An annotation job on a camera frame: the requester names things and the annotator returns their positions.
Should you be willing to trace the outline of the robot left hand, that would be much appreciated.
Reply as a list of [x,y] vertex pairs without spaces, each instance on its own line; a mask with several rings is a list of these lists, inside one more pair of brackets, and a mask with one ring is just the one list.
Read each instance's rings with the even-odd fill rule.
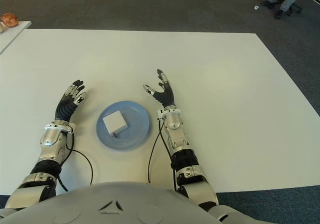
[[87,93],[82,80],[76,80],[69,85],[60,99],[54,120],[69,122],[77,107],[85,100]]

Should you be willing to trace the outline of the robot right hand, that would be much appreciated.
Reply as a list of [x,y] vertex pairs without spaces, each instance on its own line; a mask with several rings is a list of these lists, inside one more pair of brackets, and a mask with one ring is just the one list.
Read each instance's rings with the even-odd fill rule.
[[158,85],[162,88],[162,92],[156,91],[146,84],[143,85],[144,90],[160,102],[164,108],[175,106],[174,93],[166,74],[160,69],[157,69],[157,74],[160,79]]

